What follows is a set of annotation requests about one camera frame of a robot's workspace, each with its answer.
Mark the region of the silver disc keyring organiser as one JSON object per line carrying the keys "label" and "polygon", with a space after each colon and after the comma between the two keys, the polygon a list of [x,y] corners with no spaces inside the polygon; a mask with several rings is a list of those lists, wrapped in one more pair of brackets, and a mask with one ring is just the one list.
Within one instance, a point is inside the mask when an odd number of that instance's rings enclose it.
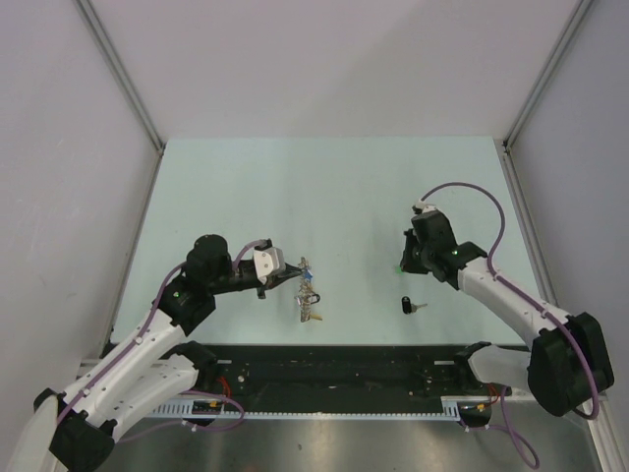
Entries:
{"label": "silver disc keyring organiser", "polygon": [[[309,261],[305,257],[301,257],[299,266],[302,266],[305,269],[312,270],[312,267],[311,267]],[[313,305],[311,305],[309,303],[309,297],[313,293],[317,293],[315,291],[315,289],[314,289],[313,283],[306,283],[306,281],[304,279],[300,279],[300,284],[299,284],[298,294],[296,296],[296,301],[297,301],[298,306],[299,306],[300,321],[302,323],[306,323],[308,321],[311,321],[310,320],[310,315],[311,314],[316,314],[314,312],[314,310],[313,310],[313,306],[315,306],[318,303],[313,304]]]}

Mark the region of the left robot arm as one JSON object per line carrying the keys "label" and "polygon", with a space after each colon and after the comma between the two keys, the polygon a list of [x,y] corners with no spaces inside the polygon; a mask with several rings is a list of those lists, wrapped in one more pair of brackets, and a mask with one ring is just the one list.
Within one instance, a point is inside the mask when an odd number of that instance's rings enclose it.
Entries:
{"label": "left robot arm", "polygon": [[216,356],[189,336],[213,313],[216,296],[255,290],[264,298],[266,291],[304,273],[286,263],[269,239],[245,249],[251,258],[232,257],[223,237],[199,237],[125,340],[63,391],[48,388],[40,394],[37,405],[50,397],[57,401],[47,449],[58,463],[69,471],[94,471],[154,408],[189,390],[204,393],[215,386]]}

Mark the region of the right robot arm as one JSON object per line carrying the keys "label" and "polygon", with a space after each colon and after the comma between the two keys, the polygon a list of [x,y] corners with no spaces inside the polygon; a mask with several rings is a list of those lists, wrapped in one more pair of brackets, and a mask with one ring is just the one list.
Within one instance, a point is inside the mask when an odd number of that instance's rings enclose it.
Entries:
{"label": "right robot arm", "polygon": [[561,417],[614,384],[600,323],[524,292],[499,271],[487,252],[472,242],[458,243],[450,221],[435,206],[417,207],[406,230],[400,268],[430,274],[480,302],[506,323],[526,350],[489,342],[469,346],[453,370],[455,386],[476,394],[487,384],[529,392],[549,414]]}

